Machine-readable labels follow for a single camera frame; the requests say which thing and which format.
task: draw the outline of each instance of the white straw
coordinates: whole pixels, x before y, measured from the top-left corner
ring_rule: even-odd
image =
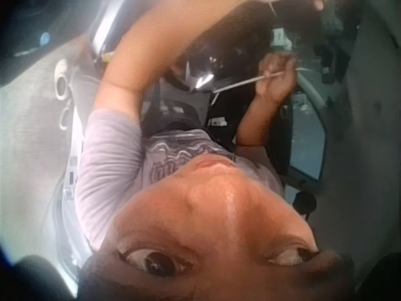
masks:
[[[296,69],[296,71],[312,71],[312,70],[299,67],[299,68]],[[248,83],[254,83],[254,82],[258,82],[260,80],[265,80],[267,78],[278,77],[278,76],[283,75],[283,74],[284,74],[284,71],[272,73],[272,74],[270,74],[268,76],[261,75],[260,77],[254,77],[254,78],[251,78],[250,80],[244,80],[243,82],[235,83],[233,85],[229,85],[229,86],[226,86],[224,88],[220,88],[220,89],[214,90],[213,93],[214,94],[221,93],[223,91],[227,91],[227,90],[230,90],[230,89],[233,89],[233,88],[236,88],[236,87],[247,85]]]

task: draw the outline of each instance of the person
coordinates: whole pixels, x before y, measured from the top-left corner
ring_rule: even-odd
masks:
[[[143,134],[149,86],[198,36],[247,3],[162,1],[120,42],[85,125],[76,212],[95,252],[80,275],[78,300],[352,295],[352,265],[318,249],[283,199],[264,150],[271,119],[296,85],[291,54],[268,54],[259,64],[261,74],[284,73],[256,84],[235,154],[179,116],[167,124],[165,114],[152,117],[159,129]],[[71,86],[74,99],[97,90],[94,78],[79,73]]]

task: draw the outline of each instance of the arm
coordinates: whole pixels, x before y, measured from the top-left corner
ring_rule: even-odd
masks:
[[[247,0],[162,1],[125,35],[103,77],[95,108],[140,121],[143,94],[205,30]]]
[[[284,70],[279,77],[256,84],[256,96],[237,130],[237,148],[265,146],[273,117],[296,85],[296,59],[289,53],[267,55],[259,64],[260,74]]]

